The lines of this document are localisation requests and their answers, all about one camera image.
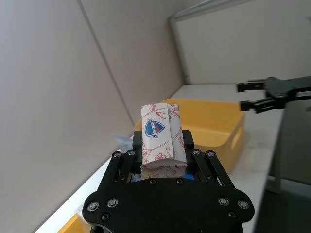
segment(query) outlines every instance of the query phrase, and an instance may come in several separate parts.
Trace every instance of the safeguard logo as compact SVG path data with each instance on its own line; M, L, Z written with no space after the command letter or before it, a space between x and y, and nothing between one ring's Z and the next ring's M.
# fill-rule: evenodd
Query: safeguard logo
M159 138L158 134L164 130L165 126L155 120L148 120L145 125L145 134L147 137Z

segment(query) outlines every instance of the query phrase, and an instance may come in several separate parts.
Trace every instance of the floor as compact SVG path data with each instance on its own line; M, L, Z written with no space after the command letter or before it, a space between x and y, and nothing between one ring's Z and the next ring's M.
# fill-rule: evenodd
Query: floor
M311 232L311 186L282 180L282 193L265 191L255 233Z

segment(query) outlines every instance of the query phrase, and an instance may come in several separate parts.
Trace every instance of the soap wrapper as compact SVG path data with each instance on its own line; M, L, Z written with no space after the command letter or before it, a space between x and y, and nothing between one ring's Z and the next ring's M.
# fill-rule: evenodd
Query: soap wrapper
M187 160L178 105L144 105L141 122L141 178L183 177Z

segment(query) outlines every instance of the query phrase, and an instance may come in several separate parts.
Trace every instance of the yellow plastic bin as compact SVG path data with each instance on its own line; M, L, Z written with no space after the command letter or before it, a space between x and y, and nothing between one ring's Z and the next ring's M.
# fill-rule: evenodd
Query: yellow plastic bin
M183 130L190 130L195 148L213 150L225 168L232 171L244 145L244 112L238 103L168 99L162 103L179 105ZM141 130L141 121L135 126Z

